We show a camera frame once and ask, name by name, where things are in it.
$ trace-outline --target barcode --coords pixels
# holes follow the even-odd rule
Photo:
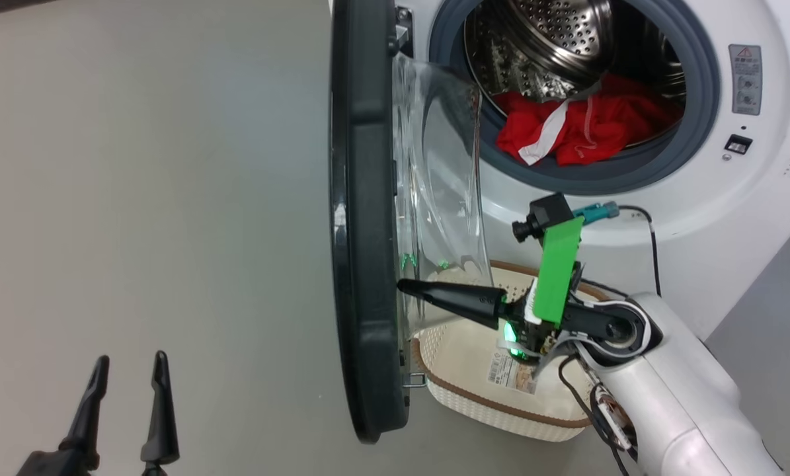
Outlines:
[[[492,360],[492,368],[489,370],[489,381],[497,383],[498,371],[500,371],[500,359]]]

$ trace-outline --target teal connector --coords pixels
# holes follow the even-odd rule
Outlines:
[[[619,213],[618,204],[615,202],[606,202],[604,204],[594,203],[585,208],[577,208],[574,210],[575,217],[582,217],[583,225],[589,225],[598,220],[614,219]]]

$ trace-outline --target clothes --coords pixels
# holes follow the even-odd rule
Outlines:
[[[606,73],[585,100],[533,102],[519,93],[493,98],[508,118],[496,141],[500,150],[533,165],[549,153],[560,166],[606,160],[628,144],[668,129],[682,108],[632,79]]]

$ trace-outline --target gray sticker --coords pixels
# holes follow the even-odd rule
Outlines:
[[[760,115],[762,108],[762,48],[730,45],[732,111]]]

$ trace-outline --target white basket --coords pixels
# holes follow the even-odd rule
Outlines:
[[[520,298],[537,271],[503,262],[492,262],[494,285],[506,289],[508,299]],[[603,293],[580,287],[582,295],[603,300]],[[539,376],[535,393],[498,385],[488,379],[501,331],[459,319],[425,329],[413,339],[413,356],[428,376],[433,397],[449,409],[479,422],[538,440],[565,441],[590,422],[573,395],[559,380],[561,359],[555,359]],[[588,395],[591,382],[577,362],[567,365],[565,376],[580,393]]]

